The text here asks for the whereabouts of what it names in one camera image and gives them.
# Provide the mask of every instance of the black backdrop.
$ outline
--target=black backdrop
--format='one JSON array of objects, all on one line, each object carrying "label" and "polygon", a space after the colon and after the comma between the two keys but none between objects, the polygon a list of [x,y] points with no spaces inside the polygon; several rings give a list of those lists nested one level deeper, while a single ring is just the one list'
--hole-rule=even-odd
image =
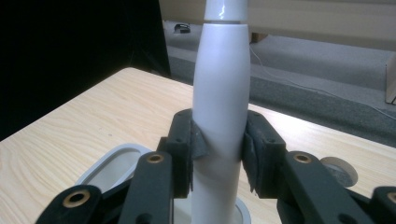
[{"label": "black backdrop", "polygon": [[125,67],[170,69],[158,0],[1,3],[0,140]]}]

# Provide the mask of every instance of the cable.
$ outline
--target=cable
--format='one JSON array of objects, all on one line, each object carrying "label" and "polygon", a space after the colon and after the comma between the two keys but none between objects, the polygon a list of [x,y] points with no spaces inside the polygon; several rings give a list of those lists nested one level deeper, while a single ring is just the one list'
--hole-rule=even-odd
[{"label": "cable", "polygon": [[390,118],[390,119],[396,120],[395,117],[393,117],[393,116],[391,116],[391,115],[389,115],[389,114],[387,114],[387,113],[381,111],[380,109],[378,109],[378,108],[376,108],[376,107],[374,107],[374,106],[372,106],[372,105],[368,105],[368,104],[365,104],[365,103],[362,103],[362,102],[351,101],[351,100],[349,100],[349,99],[347,99],[347,98],[344,98],[344,97],[339,96],[339,95],[335,95],[335,94],[333,94],[333,93],[331,93],[331,92],[328,92],[328,91],[324,91],[324,90],[320,90],[320,89],[316,89],[316,88],[312,88],[312,87],[306,87],[306,86],[300,85],[300,84],[298,84],[298,83],[296,83],[296,82],[294,82],[294,81],[292,81],[292,80],[290,80],[290,79],[288,79],[288,78],[285,78],[285,77],[277,77],[277,76],[273,75],[272,73],[270,73],[267,69],[265,69],[264,64],[262,63],[262,59],[256,54],[256,52],[254,52],[254,50],[253,50],[253,48],[252,48],[251,46],[249,46],[249,48],[250,48],[251,53],[259,60],[259,63],[260,63],[260,65],[261,65],[262,70],[263,70],[267,75],[269,75],[269,76],[271,76],[271,77],[275,77],[275,78],[281,79],[281,80],[283,80],[283,81],[289,82],[290,84],[292,84],[292,85],[294,85],[294,86],[297,86],[297,87],[300,87],[300,88],[303,88],[303,89],[306,89],[306,90],[320,91],[320,92],[326,93],[326,94],[328,94],[328,95],[330,95],[330,96],[333,96],[333,97],[336,97],[336,98],[339,98],[339,99],[342,99],[342,100],[346,100],[346,101],[349,101],[349,102],[354,102],[354,103],[358,103],[358,104],[361,104],[361,105],[369,106],[369,107],[371,107],[373,110],[377,111],[378,113],[380,113],[380,114],[382,114],[382,115],[384,115],[384,116],[386,116],[386,117],[388,117],[388,118]]}]

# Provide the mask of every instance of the wooden table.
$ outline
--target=wooden table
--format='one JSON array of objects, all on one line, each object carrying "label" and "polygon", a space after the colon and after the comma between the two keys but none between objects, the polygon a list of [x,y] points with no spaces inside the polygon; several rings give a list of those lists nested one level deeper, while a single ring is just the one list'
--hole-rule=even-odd
[{"label": "wooden table", "polygon": [[[0,223],[33,223],[49,202],[111,148],[137,143],[155,149],[177,111],[192,107],[192,86],[128,68],[0,143]],[[396,148],[250,105],[288,144],[318,158],[350,162],[365,196],[396,185]],[[275,200],[249,192],[241,172],[238,197],[252,223],[279,223]]]}]

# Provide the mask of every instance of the white cylindrical object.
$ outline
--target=white cylindrical object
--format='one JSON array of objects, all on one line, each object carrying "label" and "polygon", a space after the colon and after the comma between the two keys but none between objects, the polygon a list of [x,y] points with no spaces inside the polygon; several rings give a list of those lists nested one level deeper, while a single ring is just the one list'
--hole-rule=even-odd
[{"label": "white cylindrical object", "polygon": [[249,84],[248,26],[204,24],[195,66],[192,118],[210,154],[194,161],[192,224],[231,223]]},{"label": "white cylindrical object", "polygon": [[247,0],[206,0],[206,21],[246,21]]}]

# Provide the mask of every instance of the screw hole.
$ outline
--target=screw hole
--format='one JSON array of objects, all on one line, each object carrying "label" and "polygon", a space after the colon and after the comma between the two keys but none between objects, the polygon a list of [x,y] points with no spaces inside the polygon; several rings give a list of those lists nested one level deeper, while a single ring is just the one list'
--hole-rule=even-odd
[{"label": "screw hole", "polygon": [[396,192],[389,192],[388,198],[393,202],[396,203]]},{"label": "screw hole", "polygon": [[150,214],[141,214],[136,218],[135,224],[150,224],[152,220],[152,216]]},{"label": "screw hole", "polygon": [[311,158],[309,158],[309,157],[307,157],[307,156],[305,156],[305,155],[303,155],[303,154],[296,154],[296,155],[294,155],[294,159],[295,159],[296,161],[298,161],[298,162],[301,162],[301,163],[309,163],[309,162],[312,161]]},{"label": "screw hole", "polygon": [[91,197],[91,194],[89,191],[86,189],[83,190],[77,190],[74,191],[73,193],[67,195],[67,197],[64,198],[64,207],[67,208],[74,208],[78,207],[85,202],[87,202]]},{"label": "screw hole", "polygon": [[353,218],[349,215],[346,215],[346,214],[340,214],[338,216],[338,220],[344,224],[358,224],[358,222],[355,220],[355,218]]},{"label": "screw hole", "polygon": [[150,162],[150,163],[158,163],[161,161],[163,161],[162,155],[155,154],[155,155],[148,157],[148,162]]}]

